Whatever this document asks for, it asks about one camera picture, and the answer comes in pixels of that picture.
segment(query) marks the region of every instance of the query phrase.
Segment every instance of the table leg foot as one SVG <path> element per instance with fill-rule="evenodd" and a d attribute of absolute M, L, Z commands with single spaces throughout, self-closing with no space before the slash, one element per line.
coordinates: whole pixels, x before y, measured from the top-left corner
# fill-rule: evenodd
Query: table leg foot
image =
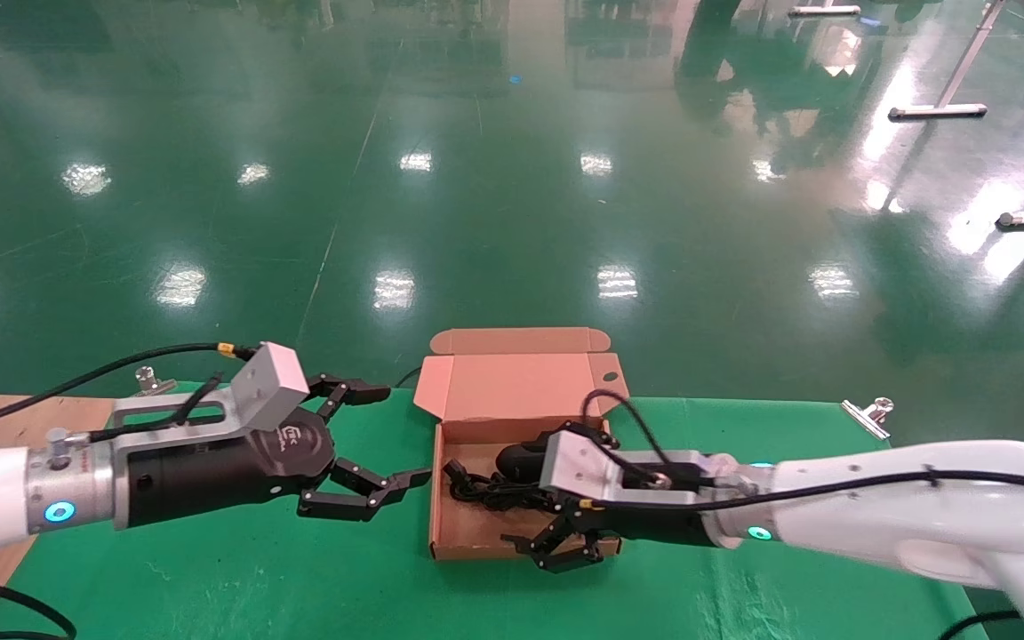
<path fill-rule="evenodd" d="M 984 104 L 947 104 L 946 106 L 895 106 L 887 113 L 891 120 L 924 120 L 924 118 L 982 118 L 987 115 Z"/>
<path fill-rule="evenodd" d="M 860 8 L 857 4 L 840 5 L 840 7 L 793 7 L 788 15 L 794 17 L 808 16 L 857 16 Z"/>

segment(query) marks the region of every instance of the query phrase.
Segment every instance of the green tablecloth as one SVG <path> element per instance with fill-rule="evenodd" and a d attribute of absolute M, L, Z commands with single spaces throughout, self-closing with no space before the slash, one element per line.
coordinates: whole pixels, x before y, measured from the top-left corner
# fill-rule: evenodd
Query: green tablecloth
<path fill-rule="evenodd" d="M 885 446 L 836 404 L 635 406 L 667 447 L 742 462 Z M 610 419 L 624 447 L 645 447 L 623 411 Z M 342 409 L 331 427 L 339 455 L 379 474 L 430 463 L 434 421 L 408 390 Z M 366 523 L 297 518 L 290 498 L 123 531 L 94 523 L 40 536 L 10 587 L 61 610 L 86 640 L 934 640 L 973 612 L 958 587 L 779 543 L 631 542 L 564 575 L 527 560 L 432 562 L 428 514 L 424 487 Z M 36 624 L 0 601 L 0 630 Z"/>

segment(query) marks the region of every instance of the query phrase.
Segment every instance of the black cable bundle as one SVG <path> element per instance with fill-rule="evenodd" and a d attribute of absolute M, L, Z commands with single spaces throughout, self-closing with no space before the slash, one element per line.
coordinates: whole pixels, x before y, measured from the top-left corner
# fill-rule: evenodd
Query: black cable bundle
<path fill-rule="evenodd" d="M 450 485 L 447 493 L 459 502 L 479 502 L 488 511 L 540 509 L 551 511 L 552 495 L 540 488 L 540 482 L 510 481 L 500 471 L 492 477 L 470 474 L 462 463 L 450 461 L 442 467 Z"/>

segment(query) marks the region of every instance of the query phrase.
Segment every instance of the blue led ring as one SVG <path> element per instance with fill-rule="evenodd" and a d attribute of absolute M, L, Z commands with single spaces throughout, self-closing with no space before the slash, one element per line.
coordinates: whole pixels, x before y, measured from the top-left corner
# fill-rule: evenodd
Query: blue led ring
<path fill-rule="evenodd" d="M 74 507 L 73 502 L 59 500 L 59 502 L 54 502 L 53 505 L 45 508 L 45 519 L 54 523 L 66 522 L 66 520 L 74 517 L 74 513 L 77 510 L 78 508 Z"/>

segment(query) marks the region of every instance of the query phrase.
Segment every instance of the cable connector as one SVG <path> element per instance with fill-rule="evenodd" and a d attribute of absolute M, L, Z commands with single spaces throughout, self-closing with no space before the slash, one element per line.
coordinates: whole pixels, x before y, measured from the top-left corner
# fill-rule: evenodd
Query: cable connector
<path fill-rule="evenodd" d="M 456 458 L 451 459 L 450 462 L 444 462 L 442 467 L 444 475 L 447 476 L 447 481 L 454 483 L 455 485 L 466 485 L 468 480 L 468 470 L 464 468 L 462 463 L 456 461 Z"/>
<path fill-rule="evenodd" d="M 239 357 L 239 359 L 243 361 L 248 361 L 259 352 L 259 347 L 236 346 L 231 343 L 219 343 L 216 345 L 216 351 L 219 351 L 220 355 L 223 355 L 224 357 Z"/>

